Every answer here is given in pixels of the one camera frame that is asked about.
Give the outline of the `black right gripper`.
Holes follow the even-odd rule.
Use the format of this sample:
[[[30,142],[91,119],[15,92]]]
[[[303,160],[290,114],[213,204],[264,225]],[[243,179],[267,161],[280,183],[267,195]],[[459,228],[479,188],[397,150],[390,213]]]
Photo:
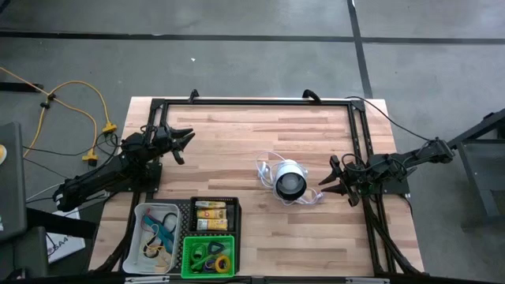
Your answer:
[[[361,173],[357,171],[357,168],[353,163],[350,166],[346,164],[341,167],[341,163],[336,155],[330,157],[331,174],[329,174],[325,179],[323,179],[319,185],[326,185],[333,181],[338,181],[337,185],[333,185],[321,190],[321,192],[332,192],[338,193],[341,196],[348,196],[348,203],[351,207],[355,207],[359,204],[359,178],[361,178]]]

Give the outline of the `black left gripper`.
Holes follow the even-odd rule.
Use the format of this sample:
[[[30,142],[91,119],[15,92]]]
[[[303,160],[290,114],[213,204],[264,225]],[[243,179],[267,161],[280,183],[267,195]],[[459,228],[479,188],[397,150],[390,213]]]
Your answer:
[[[193,129],[174,129],[163,124],[161,126],[143,125],[141,131],[143,134],[142,156],[161,156],[172,152],[178,165],[185,163],[182,152],[195,136]]]

